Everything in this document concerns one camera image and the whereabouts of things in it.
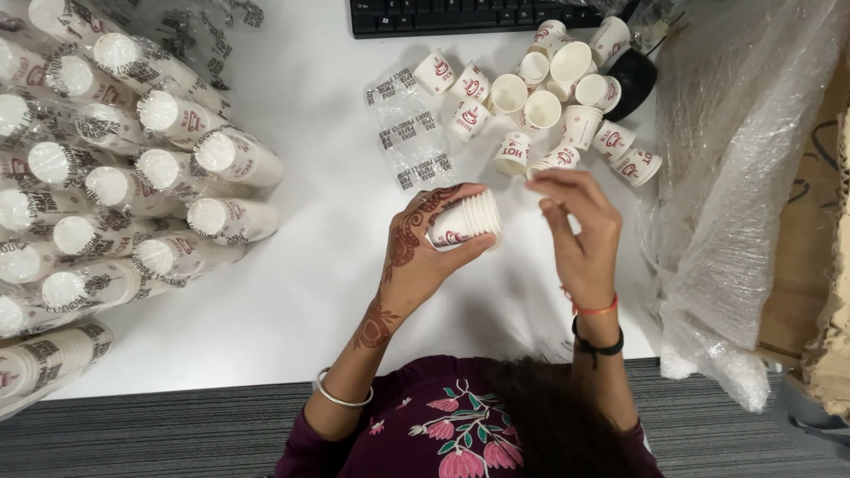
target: woman's right hand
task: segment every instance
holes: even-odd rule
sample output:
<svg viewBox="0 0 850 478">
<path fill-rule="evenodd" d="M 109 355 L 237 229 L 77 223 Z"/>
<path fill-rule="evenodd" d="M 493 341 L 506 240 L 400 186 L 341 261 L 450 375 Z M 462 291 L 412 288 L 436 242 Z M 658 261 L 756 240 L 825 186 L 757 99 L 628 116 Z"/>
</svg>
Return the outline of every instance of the woman's right hand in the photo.
<svg viewBox="0 0 850 478">
<path fill-rule="evenodd" d="M 573 304 L 601 310 L 614 303 L 614 271 L 623 218 L 586 171 L 553 168 L 540 171 L 525 187 L 549 196 L 540 209 L 552 229 L 555 265 Z M 581 234 L 574 236 L 567 214 Z"/>
</svg>

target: pink flower embroidery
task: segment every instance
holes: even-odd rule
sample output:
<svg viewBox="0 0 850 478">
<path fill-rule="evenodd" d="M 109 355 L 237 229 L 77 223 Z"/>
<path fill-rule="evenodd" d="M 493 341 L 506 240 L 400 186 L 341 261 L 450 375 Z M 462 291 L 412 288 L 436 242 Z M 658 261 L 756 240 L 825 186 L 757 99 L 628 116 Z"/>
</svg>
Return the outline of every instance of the pink flower embroidery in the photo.
<svg viewBox="0 0 850 478">
<path fill-rule="evenodd" d="M 443 420 L 428 427 L 428 436 L 437 440 L 448 440 L 454 434 L 455 425 L 449 420 Z"/>
<path fill-rule="evenodd" d="M 491 441 L 484 447 L 484 462 L 491 468 L 514 469 L 523 465 L 523 456 L 510 443 Z"/>
<path fill-rule="evenodd" d="M 369 435 L 377 435 L 381 433 L 381 430 L 383 430 L 383 420 L 371 426 L 371 430 L 369 430 Z"/>
<path fill-rule="evenodd" d="M 484 476 L 484 463 L 469 450 L 449 452 L 439 464 L 439 478 L 475 478 L 476 476 Z"/>
<path fill-rule="evenodd" d="M 428 403 L 428 406 L 436 408 L 437 410 L 442 410 L 443 412 L 454 412 L 457 410 L 457 399 L 444 398 L 441 400 L 435 400 Z"/>
</svg>

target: black bracelet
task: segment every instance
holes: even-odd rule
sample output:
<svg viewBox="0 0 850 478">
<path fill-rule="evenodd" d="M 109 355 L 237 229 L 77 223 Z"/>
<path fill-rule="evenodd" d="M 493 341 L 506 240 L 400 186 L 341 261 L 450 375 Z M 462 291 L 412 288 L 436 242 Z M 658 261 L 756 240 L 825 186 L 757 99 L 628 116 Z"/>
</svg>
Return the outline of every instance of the black bracelet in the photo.
<svg viewBox="0 0 850 478">
<path fill-rule="evenodd" d="M 594 347 L 593 345 L 591 345 L 590 342 L 579 337 L 579 329 L 578 329 L 577 323 L 578 323 L 578 317 L 573 319 L 573 335 L 575 335 L 575 342 L 579 345 L 578 347 L 575 348 L 575 350 L 578 351 L 578 352 L 584 352 L 584 353 L 587 353 L 587 354 L 591 354 L 593 356 L 593 370 L 596 370 L 597 365 L 598 365 L 598 361 L 597 361 L 597 357 L 596 357 L 597 354 L 602 354 L 604 356 L 611 357 L 611 356 L 615 356 L 615 355 L 617 355 L 617 354 L 619 354 L 620 352 L 623 351 L 623 344 L 626 342 L 626 340 L 625 340 L 625 337 L 623 337 L 622 327 L 619 327 L 619 329 L 620 329 L 620 340 L 617 342 L 617 345 L 614 345 L 613 347 L 608 347 L 608 348 L 605 348 L 605 349 L 598 349 L 598 348 Z"/>
</svg>

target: silver bangle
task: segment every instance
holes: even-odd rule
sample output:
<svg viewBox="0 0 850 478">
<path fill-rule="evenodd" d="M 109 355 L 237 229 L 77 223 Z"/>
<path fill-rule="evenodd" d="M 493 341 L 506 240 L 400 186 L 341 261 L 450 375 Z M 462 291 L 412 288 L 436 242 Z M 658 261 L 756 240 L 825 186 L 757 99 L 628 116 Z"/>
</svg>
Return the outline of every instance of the silver bangle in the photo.
<svg viewBox="0 0 850 478">
<path fill-rule="evenodd" d="M 319 371 L 319 374 L 316 375 L 316 388 L 319 389 L 321 394 L 324 395 L 326 399 L 336 403 L 337 405 L 347 407 L 347 408 L 363 408 L 366 405 L 369 405 L 369 402 L 371 401 L 372 397 L 375 396 L 375 390 L 373 390 L 372 387 L 369 387 L 369 398 L 367 398 L 365 401 L 362 401 L 360 403 L 348 403 L 347 401 L 339 400 L 335 396 L 327 393 L 327 390 L 325 390 L 325 386 L 321 383 L 321 374 L 327 372 L 328 370 L 331 370 L 331 368 L 330 367 L 322 368 Z"/>
</svg>

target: white desk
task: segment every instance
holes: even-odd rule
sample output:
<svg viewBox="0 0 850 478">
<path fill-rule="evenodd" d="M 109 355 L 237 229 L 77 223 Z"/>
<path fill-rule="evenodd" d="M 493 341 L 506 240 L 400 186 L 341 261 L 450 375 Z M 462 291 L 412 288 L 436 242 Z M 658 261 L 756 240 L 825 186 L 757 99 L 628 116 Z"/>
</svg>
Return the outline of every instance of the white desk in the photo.
<svg viewBox="0 0 850 478">
<path fill-rule="evenodd" d="M 491 78 L 518 63 L 530 33 L 354 40 L 338 0 L 264 2 L 261 32 L 233 32 L 235 123 L 289 165 L 271 195 L 285 223 L 240 263 L 183 291 L 99 314 L 113 351 L 51 399 L 312 380 L 350 338 L 381 274 L 388 224 L 408 197 L 395 184 L 363 100 L 392 64 L 417 64 L 441 47 L 456 71 L 481 59 Z M 334 9 L 322 8 L 332 4 Z M 655 98 L 624 122 L 641 144 L 655 134 Z M 532 157 L 554 147 L 541 134 Z M 502 247 L 459 271 L 400 329 L 386 373 L 432 354 L 509 357 L 561 350 L 569 303 L 558 288 L 552 238 L 522 181 L 489 170 L 508 126 L 497 122 L 456 154 L 460 179 L 496 191 Z M 591 169 L 625 218 L 617 270 L 626 358 L 660 354 L 645 310 L 655 288 L 636 238 L 638 200 L 594 154 Z"/>
</svg>

